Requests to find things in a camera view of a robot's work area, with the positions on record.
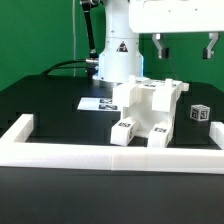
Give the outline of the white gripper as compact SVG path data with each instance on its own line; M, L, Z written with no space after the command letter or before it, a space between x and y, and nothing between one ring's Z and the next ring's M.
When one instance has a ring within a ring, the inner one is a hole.
M224 31L224 0L130 0L129 24L136 33L154 33L159 59L169 57L160 33L211 32L203 59L211 59Z

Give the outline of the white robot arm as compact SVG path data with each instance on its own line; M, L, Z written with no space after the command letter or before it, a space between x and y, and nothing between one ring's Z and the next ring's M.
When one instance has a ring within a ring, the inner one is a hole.
M207 32L210 43L203 50L209 59L224 31L224 0L98 0L105 7L105 48L99 55L99 83L123 83L133 75L143 76L143 56L139 36L150 34L158 57L169 49L161 36L169 33Z

